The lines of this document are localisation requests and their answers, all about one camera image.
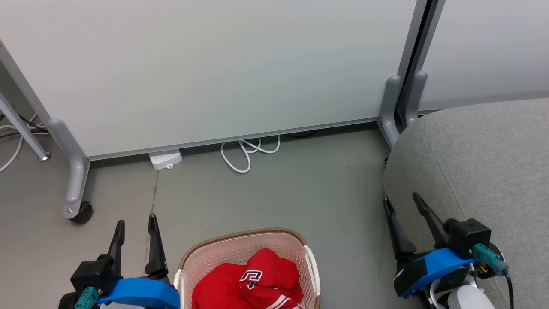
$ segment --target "red jacket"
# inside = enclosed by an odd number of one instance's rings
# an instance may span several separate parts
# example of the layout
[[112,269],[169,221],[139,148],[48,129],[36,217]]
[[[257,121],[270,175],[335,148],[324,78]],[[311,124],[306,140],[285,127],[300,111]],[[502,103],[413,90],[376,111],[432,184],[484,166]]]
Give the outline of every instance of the red jacket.
[[299,271],[271,249],[246,265],[224,263],[194,288],[193,309],[298,309],[303,299]]

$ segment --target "white cable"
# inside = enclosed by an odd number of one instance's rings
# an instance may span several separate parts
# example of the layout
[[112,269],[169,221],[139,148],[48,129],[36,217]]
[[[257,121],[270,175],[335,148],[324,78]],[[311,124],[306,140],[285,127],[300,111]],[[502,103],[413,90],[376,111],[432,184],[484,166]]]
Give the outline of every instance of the white cable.
[[[258,138],[258,140],[259,140],[259,142],[257,143],[257,146],[255,146],[254,144],[248,142],[247,140],[238,141],[238,144],[240,145],[240,149],[242,149],[242,151],[244,152],[244,155],[246,156],[246,161],[248,161],[248,167],[246,169],[238,169],[238,168],[234,167],[234,165],[232,165],[229,162],[227,157],[225,157],[225,153],[223,152],[223,148],[225,147],[225,143],[221,144],[221,156],[223,157],[223,160],[225,160],[225,162],[229,165],[229,167],[233,169],[233,171],[235,171],[237,173],[241,173],[241,174],[247,173],[251,168],[250,154],[256,153],[257,151],[261,151],[261,152],[267,153],[267,154],[272,154],[272,153],[277,152],[278,149],[280,148],[280,135],[278,136],[278,142],[277,142],[276,148],[273,151],[269,151],[269,150],[265,150],[265,149],[261,148],[261,138]],[[244,147],[243,143],[246,143],[246,145],[253,147],[254,150],[247,150],[246,147]]]
[[[32,122],[34,119],[36,118],[36,114],[34,114],[34,116],[32,116],[31,120],[29,120],[29,122]],[[29,129],[35,129],[33,126],[31,126],[30,124],[27,124],[27,126],[29,127]],[[16,128],[14,126],[11,126],[11,125],[2,125],[0,126],[0,129],[15,129]],[[48,133],[39,133],[39,132],[36,132],[34,134],[37,134],[37,135],[49,135]],[[3,172],[12,162],[13,160],[15,160],[15,158],[17,157],[17,155],[19,154],[19,151],[21,151],[21,146],[23,145],[23,137],[21,137],[19,139],[19,145],[17,146],[17,150],[15,151],[15,153],[13,154],[12,158],[8,161],[8,163],[6,163],[4,166],[2,166],[0,168],[0,173]]]
[[6,163],[4,166],[2,166],[2,167],[0,168],[0,173],[1,173],[2,171],[4,171],[5,168],[8,167],[8,166],[13,162],[13,160],[15,160],[15,157],[17,157],[17,155],[19,154],[19,151],[21,150],[21,145],[23,145],[23,137],[21,137],[21,138],[19,139],[19,146],[17,146],[17,150],[16,150],[15,153],[13,154],[12,158],[8,161],[8,163]]

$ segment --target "power cord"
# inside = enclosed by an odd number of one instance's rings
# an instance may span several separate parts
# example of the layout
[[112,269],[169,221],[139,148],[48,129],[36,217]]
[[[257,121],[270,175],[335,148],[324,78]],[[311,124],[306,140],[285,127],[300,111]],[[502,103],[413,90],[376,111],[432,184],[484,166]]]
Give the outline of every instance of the power cord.
[[[0,121],[4,118],[4,115],[0,115]],[[32,116],[31,120],[26,120],[25,118],[21,117],[21,119],[27,123],[27,127],[30,129],[30,131],[33,133],[33,134],[36,134],[36,135],[49,135],[49,132],[48,130],[44,129],[44,126],[43,124],[34,124],[32,123],[32,121],[36,118],[36,114],[34,114],[34,116]],[[14,129],[16,130],[16,128],[12,125],[2,125],[0,126],[0,129]],[[0,139],[4,138],[4,137],[9,137],[9,136],[13,136],[13,135],[17,135],[19,134],[19,132],[13,132],[13,133],[8,133],[8,134],[5,134],[5,135],[2,135],[0,136]],[[11,159],[4,165],[0,168],[0,173],[3,172],[12,162],[13,160],[15,160],[15,158],[17,157],[17,155],[19,154],[19,152],[21,151],[21,146],[23,145],[23,137],[21,137],[19,139],[19,144],[17,146],[17,149],[15,150],[15,153],[13,154],[13,156],[11,157]]]
[[505,276],[505,279],[507,279],[507,287],[509,288],[509,303],[511,303],[511,309],[514,309],[513,283],[511,282],[511,276],[506,269],[503,271],[503,275]]
[[[257,142],[257,146],[255,146],[254,144],[248,142],[247,140],[239,140],[238,144],[240,145],[240,148],[244,152],[244,155],[246,156],[246,160],[248,161],[248,167],[246,169],[238,169],[238,168],[234,167],[234,165],[232,165],[229,162],[227,157],[225,157],[225,153],[223,152],[223,148],[225,147],[225,143],[221,144],[221,156],[223,157],[223,160],[225,160],[225,162],[229,165],[229,167],[233,169],[233,171],[235,171],[237,173],[245,174],[245,173],[249,172],[249,170],[251,168],[250,154],[256,153],[257,151],[261,151],[261,152],[267,153],[267,154],[272,154],[272,153],[277,152],[278,149],[280,148],[280,135],[278,135],[278,142],[277,142],[276,148],[275,148],[275,150],[272,150],[272,151],[265,150],[265,149],[261,148],[261,138],[259,138],[259,141]],[[244,144],[254,148],[254,150],[247,150],[246,147],[244,146]]]

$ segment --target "plastic basket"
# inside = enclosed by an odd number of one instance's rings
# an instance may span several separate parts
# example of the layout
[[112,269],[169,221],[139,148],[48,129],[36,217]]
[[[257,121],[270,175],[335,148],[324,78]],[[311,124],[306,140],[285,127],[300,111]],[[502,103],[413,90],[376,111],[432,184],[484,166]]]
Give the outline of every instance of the plastic basket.
[[181,309],[192,309],[193,289],[204,276],[223,263],[246,264],[260,249],[269,248],[298,267],[304,309],[320,308],[320,278],[315,257],[305,239],[283,228],[230,234],[201,242],[181,259],[173,284],[181,296]]

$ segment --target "white power strip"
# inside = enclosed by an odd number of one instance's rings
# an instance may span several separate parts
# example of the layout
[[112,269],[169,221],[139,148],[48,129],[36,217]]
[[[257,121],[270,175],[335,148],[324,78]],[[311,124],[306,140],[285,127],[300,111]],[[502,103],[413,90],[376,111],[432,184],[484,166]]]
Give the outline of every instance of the white power strip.
[[156,170],[164,168],[172,169],[175,164],[183,160],[179,149],[151,152],[149,153],[149,158]]

